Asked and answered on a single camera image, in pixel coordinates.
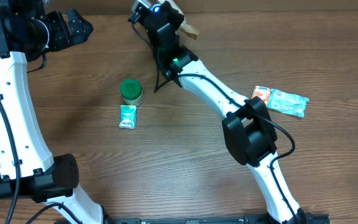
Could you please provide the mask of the beige porridge pouch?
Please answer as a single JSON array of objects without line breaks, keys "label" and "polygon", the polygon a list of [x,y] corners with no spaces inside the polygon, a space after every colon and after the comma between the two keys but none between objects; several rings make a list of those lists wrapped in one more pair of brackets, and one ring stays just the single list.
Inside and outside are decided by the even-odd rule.
[{"label": "beige porridge pouch", "polygon": [[[181,15],[185,15],[183,11],[178,7],[178,5],[173,0],[167,0],[171,7],[176,9]],[[186,17],[184,17],[183,22],[180,25],[180,30],[183,31],[188,37],[196,40],[199,36],[199,32],[193,26],[189,25],[186,21]]]}]

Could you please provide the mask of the teal wipes packet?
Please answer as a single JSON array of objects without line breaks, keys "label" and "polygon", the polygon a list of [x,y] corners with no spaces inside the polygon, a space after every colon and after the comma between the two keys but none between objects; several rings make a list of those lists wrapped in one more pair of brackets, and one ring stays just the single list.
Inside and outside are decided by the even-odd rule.
[{"label": "teal wipes packet", "polygon": [[278,89],[271,89],[267,108],[278,112],[303,118],[309,99],[293,93],[286,93]]}]

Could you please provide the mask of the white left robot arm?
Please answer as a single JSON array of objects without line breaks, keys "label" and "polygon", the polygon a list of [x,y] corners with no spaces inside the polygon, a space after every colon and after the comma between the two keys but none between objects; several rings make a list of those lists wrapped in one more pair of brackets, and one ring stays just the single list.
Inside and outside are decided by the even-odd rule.
[{"label": "white left robot arm", "polygon": [[0,199],[55,208],[68,223],[108,223],[79,184],[76,159],[54,156],[42,136],[27,64],[86,42],[93,31],[77,10],[45,12],[47,1],[0,0]]}]

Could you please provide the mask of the small teal gum pack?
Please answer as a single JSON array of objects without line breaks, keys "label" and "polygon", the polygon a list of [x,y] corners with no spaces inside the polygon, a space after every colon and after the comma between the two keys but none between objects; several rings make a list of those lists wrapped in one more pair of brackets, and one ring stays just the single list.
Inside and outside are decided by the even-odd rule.
[{"label": "small teal gum pack", "polygon": [[121,129],[135,129],[137,121],[137,107],[134,105],[121,105],[120,123]]}]

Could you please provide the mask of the small orange white box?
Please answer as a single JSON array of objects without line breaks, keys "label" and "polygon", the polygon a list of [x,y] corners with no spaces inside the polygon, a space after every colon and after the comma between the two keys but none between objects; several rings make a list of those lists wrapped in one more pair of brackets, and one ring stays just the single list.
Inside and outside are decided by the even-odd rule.
[{"label": "small orange white box", "polygon": [[252,98],[260,98],[266,105],[269,103],[271,89],[265,86],[255,86],[252,92]]}]

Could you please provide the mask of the green lid jar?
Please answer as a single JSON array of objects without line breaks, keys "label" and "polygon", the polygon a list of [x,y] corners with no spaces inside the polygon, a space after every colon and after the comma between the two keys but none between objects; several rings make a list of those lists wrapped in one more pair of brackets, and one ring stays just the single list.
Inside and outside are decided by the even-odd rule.
[{"label": "green lid jar", "polygon": [[143,88],[138,80],[124,80],[120,86],[120,92],[128,105],[140,106],[144,102]]}]

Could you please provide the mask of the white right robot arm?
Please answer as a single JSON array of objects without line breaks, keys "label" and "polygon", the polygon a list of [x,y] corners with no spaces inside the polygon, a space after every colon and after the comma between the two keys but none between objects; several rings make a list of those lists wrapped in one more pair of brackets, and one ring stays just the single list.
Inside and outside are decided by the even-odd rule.
[{"label": "white right robot arm", "polygon": [[129,22],[146,31],[143,40],[150,47],[157,76],[192,92],[222,121],[224,140],[230,155],[254,176],[267,206],[269,223],[306,223],[306,215],[293,198],[281,172],[275,142],[275,124],[259,97],[248,99],[216,78],[187,47],[177,33],[185,17],[168,1],[152,4],[136,0]]}]

